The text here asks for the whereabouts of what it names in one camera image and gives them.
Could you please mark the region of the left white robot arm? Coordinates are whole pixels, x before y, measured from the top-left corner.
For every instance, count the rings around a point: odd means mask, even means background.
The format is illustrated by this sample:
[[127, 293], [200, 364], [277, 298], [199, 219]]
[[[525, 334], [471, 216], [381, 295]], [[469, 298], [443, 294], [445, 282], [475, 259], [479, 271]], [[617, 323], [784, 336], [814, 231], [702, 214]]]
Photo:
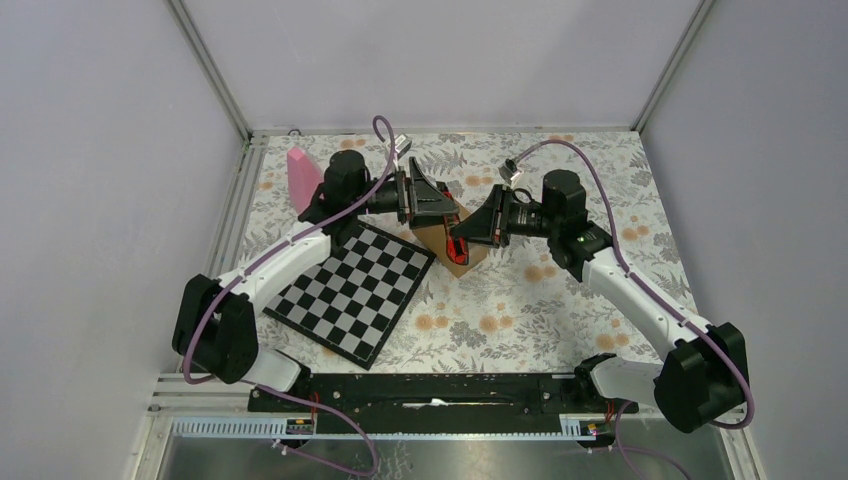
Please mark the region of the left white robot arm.
[[173, 350], [183, 358], [185, 380], [263, 386], [272, 389], [272, 398], [285, 410], [301, 409], [311, 388], [299, 377], [302, 366], [260, 346], [257, 315], [309, 268], [343, 247], [359, 216], [394, 213], [401, 224], [439, 223], [458, 211], [415, 160], [405, 169], [388, 161], [383, 174], [372, 177], [361, 153], [334, 153], [288, 233], [243, 267], [217, 278], [198, 274], [187, 282], [172, 338]]

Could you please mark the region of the brown cardboard express box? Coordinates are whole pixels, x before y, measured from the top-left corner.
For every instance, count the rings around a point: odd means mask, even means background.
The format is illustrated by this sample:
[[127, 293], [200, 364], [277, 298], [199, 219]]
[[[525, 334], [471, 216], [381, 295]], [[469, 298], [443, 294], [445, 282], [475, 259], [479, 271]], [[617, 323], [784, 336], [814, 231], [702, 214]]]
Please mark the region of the brown cardboard express box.
[[416, 217], [409, 224], [413, 235], [455, 277], [461, 278], [475, 268], [480, 268], [488, 257], [489, 250], [483, 246], [466, 243], [465, 250], [454, 248], [455, 241], [449, 237], [448, 228], [437, 217]]

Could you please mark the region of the red black utility knife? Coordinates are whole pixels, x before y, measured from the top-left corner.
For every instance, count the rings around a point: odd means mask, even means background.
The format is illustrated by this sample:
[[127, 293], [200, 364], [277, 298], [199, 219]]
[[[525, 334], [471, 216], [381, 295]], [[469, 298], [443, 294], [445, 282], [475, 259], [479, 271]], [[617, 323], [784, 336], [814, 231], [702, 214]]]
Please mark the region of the red black utility knife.
[[464, 238], [448, 235], [446, 237], [446, 254], [453, 264], [460, 266], [469, 264], [470, 253], [467, 241]]

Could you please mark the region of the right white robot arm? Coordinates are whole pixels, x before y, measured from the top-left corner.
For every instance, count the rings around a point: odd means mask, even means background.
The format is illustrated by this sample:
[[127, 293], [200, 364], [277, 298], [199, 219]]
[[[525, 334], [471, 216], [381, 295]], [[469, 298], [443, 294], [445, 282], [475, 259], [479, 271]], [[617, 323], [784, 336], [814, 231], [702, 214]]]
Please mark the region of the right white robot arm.
[[745, 339], [731, 323], [714, 325], [689, 311], [645, 277], [615, 239], [588, 217], [578, 175], [553, 170], [534, 201], [522, 189], [495, 186], [483, 205], [451, 228], [453, 237], [486, 247], [508, 245], [514, 235], [543, 238], [555, 263], [608, 300], [660, 356], [659, 363], [598, 354], [575, 369], [575, 402], [597, 412], [612, 399], [657, 408], [677, 430], [691, 433], [744, 406], [741, 429], [751, 423]]

